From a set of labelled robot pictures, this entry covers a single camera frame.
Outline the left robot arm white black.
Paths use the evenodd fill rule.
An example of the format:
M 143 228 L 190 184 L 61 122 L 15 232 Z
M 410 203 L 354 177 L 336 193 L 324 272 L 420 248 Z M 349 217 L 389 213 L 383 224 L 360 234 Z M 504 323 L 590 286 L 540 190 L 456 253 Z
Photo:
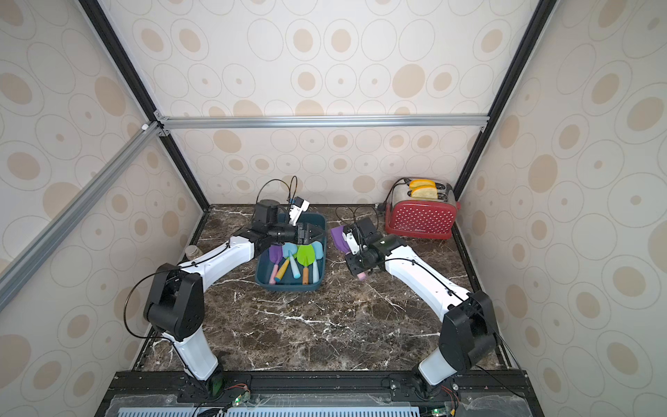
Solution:
M 154 273 L 143 316 L 173 343 L 187 373 L 199 382 L 209 382 L 219 368 L 203 332 L 209 287 L 273 246 L 308 245 L 324 236 L 323 229 L 299 221 L 309 207 L 306 200 L 293 198 L 285 220 L 279 218 L 280 207 L 274 200 L 258 201 L 251 222 L 222 246 L 179 265 L 165 263 Z

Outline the green shovel yellow handle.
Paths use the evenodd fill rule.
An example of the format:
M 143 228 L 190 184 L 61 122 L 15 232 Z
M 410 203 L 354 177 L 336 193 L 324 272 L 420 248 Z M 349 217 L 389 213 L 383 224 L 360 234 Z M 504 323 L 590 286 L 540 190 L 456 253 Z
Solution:
M 290 265 L 290 260 L 288 258 L 286 258 L 284 260 L 283 264 L 281 264 L 281 266 L 277 270 L 277 273 L 276 273 L 276 276 L 275 276 L 276 281 L 281 281 L 282 280 L 283 276 L 285 276 L 285 274 L 286 274 L 286 272 L 289 268 L 289 265 Z

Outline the green shovel orange handle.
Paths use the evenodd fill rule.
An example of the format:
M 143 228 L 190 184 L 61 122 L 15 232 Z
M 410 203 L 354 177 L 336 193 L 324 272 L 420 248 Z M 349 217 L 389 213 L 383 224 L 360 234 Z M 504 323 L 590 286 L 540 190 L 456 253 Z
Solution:
M 302 265 L 302 284 L 309 285 L 310 273 L 309 267 L 315 261 L 315 253 L 312 245 L 300 245 L 297 248 L 297 262 Z

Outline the purple shovel pink handle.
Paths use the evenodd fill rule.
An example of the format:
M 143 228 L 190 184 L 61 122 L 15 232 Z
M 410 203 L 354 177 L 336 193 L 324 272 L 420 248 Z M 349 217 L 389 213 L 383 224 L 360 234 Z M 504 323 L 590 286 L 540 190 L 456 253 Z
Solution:
M 358 255 L 360 252 L 356 255 L 351 254 L 345 241 L 345 234 L 349 232 L 354 233 L 354 228 L 352 226 L 339 226 L 330 230 L 335 247 L 345 255 L 345 261 L 349 272 L 353 276 L 356 276 L 359 280 L 365 280 L 367 278 L 367 274 L 361 268 L 359 261 L 356 259 L 356 255 Z
M 281 267 L 282 246 L 272 245 L 269 248 L 269 260 L 273 264 L 272 273 L 271 273 L 271 276 L 269 277 L 269 285 L 275 285 L 276 284 L 276 276 L 277 276 L 278 271 Z

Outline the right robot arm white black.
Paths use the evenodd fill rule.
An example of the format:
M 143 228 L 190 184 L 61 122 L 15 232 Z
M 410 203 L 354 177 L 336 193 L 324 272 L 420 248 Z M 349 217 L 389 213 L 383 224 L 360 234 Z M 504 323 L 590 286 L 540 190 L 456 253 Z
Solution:
M 465 372 L 495 351 L 500 335 L 493 302 L 472 293 L 422 260 L 401 237 L 384 235 L 364 218 L 331 230 L 350 273 L 364 278 L 379 269 L 401 280 L 441 321 L 438 347 L 417 367 L 422 380 L 436 386 Z

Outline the teal plastic storage box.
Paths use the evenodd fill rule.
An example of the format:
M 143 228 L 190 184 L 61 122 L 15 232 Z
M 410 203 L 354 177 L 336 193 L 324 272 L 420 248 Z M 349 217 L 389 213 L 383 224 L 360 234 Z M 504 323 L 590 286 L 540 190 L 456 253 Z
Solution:
M 318 290 L 324 282 L 326 246 L 326 236 L 312 243 L 314 255 L 306 260 L 306 264 L 298 256 L 300 245 L 289 243 L 286 250 L 279 247 L 279 251 L 264 251 L 255 269 L 255 282 L 272 292 L 304 293 Z

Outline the light blue shovel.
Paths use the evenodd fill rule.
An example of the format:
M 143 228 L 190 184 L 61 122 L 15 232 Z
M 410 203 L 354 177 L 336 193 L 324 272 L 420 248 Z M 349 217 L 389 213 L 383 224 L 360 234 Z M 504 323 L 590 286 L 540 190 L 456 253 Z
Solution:
M 324 248 L 320 241 L 312 243 L 314 250 L 314 262 L 313 262 L 313 283 L 318 283 L 321 281 L 321 270 L 320 270 L 320 261 L 324 258 Z
M 300 279 L 302 275 L 300 274 L 300 270 L 295 260 L 295 255 L 297 253 L 297 250 L 298 247 L 294 243 L 285 243 L 282 246 L 283 257 L 288 258 L 290 260 L 290 268 L 292 270 L 293 278 Z

